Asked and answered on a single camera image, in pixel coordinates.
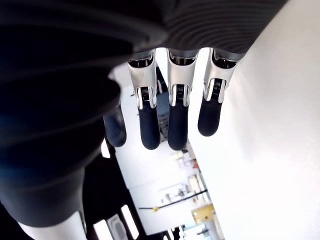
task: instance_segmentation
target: white wall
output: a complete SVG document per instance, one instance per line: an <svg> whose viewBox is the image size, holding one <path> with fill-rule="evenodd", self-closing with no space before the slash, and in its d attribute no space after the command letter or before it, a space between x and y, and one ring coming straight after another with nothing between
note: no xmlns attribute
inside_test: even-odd
<svg viewBox="0 0 320 240"><path fill-rule="evenodd" d="M208 51L198 58L189 140L226 240L320 239L319 9L291 0L270 23L238 65L212 137L197 130Z"/></svg>

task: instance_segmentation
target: ceiling light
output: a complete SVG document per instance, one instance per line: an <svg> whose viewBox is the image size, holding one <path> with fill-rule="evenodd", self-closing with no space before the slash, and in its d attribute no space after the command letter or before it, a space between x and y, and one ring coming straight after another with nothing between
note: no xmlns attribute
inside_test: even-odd
<svg viewBox="0 0 320 240"><path fill-rule="evenodd" d="M121 208L121 211L122 211L122 214L124 216L124 219L126 221L126 224L128 225L129 227L129 230L131 232L131 235L132 235L132 238L134 240L137 239L137 237L139 236L139 232L138 232L138 229L137 229L137 226L134 222L134 219L132 218L132 215L131 215L131 212L129 210L129 207L128 205L124 205L122 208Z"/></svg>
<svg viewBox="0 0 320 240"><path fill-rule="evenodd" d="M103 139L103 142L101 144L101 153L102 157L109 159L110 158L110 152L107 146L106 139Z"/></svg>
<svg viewBox="0 0 320 240"><path fill-rule="evenodd" d="M93 228L99 240L113 240L105 220L93 224Z"/></svg>

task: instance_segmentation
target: robotic finger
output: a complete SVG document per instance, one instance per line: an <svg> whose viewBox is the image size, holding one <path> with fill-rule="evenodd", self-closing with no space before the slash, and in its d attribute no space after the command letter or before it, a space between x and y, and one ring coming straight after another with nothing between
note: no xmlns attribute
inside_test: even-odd
<svg viewBox="0 0 320 240"><path fill-rule="evenodd" d="M149 150L156 149L160 144L155 52L155 50L138 52L128 61L139 112L141 141Z"/></svg>
<svg viewBox="0 0 320 240"><path fill-rule="evenodd" d="M202 104L198 119L198 130L209 137L218 130L225 90L229 86L237 63L243 57L228 59L225 51L210 48L205 74Z"/></svg>
<svg viewBox="0 0 320 240"><path fill-rule="evenodd" d="M198 49L167 49L168 144L173 150L181 150L188 140L188 110L198 53Z"/></svg>

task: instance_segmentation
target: robotic hand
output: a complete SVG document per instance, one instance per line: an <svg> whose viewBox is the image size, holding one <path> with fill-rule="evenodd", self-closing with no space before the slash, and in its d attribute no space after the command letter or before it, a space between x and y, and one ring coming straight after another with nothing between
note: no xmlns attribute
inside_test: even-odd
<svg viewBox="0 0 320 240"><path fill-rule="evenodd" d="M85 240L82 186L101 126L116 147L127 137L110 71L128 62L141 140L155 149L155 49L167 48L168 143L179 150L199 49L211 48L198 120L211 136L237 62L286 1L2 0L0 201L9 214L35 240Z"/></svg>

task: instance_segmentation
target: black fingertip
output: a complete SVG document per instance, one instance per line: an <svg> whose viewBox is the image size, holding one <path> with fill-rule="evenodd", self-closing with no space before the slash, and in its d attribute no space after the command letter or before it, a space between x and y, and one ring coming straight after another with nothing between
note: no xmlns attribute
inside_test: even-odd
<svg viewBox="0 0 320 240"><path fill-rule="evenodd" d="M160 129L157 108L144 105L139 109L140 134L142 144L146 149L154 150L160 144Z"/></svg>
<svg viewBox="0 0 320 240"><path fill-rule="evenodd" d="M219 103L217 99L212 98L210 101L206 101L202 97L202 104L198 119L198 130L201 135L210 137L216 133L220 122L222 103Z"/></svg>
<svg viewBox="0 0 320 240"><path fill-rule="evenodd" d="M173 150L183 149L188 140L188 110L182 102L169 108L168 144Z"/></svg>
<svg viewBox="0 0 320 240"><path fill-rule="evenodd" d="M114 147L122 147L127 140L127 131L121 105L103 116L106 137Z"/></svg>

